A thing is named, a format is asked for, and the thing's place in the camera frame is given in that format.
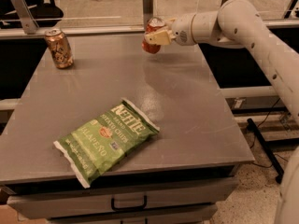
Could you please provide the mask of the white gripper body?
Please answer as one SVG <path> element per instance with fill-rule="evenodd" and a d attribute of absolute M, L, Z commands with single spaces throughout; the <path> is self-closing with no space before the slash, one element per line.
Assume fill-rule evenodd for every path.
<path fill-rule="evenodd" d="M 181 46 L 195 45 L 192 37 L 192 21 L 195 14 L 184 14 L 175 19 L 171 25 L 171 30 L 175 36 L 175 41 Z"/>

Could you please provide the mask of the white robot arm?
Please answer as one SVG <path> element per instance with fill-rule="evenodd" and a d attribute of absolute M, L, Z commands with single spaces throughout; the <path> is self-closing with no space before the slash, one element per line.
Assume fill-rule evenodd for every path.
<path fill-rule="evenodd" d="M 216 11 L 185 14 L 178 18 L 149 20 L 142 48 L 156 53 L 171 43 L 181 46 L 208 44 L 215 47 L 246 49 L 259 65 L 278 97 L 299 123 L 299 54 L 274 35 L 259 12 L 247 0 L 228 0 Z M 238 214 L 234 209 L 216 215 L 206 224 L 298 224 L 299 222 L 299 149 L 286 166 L 272 222 L 256 214 Z"/>

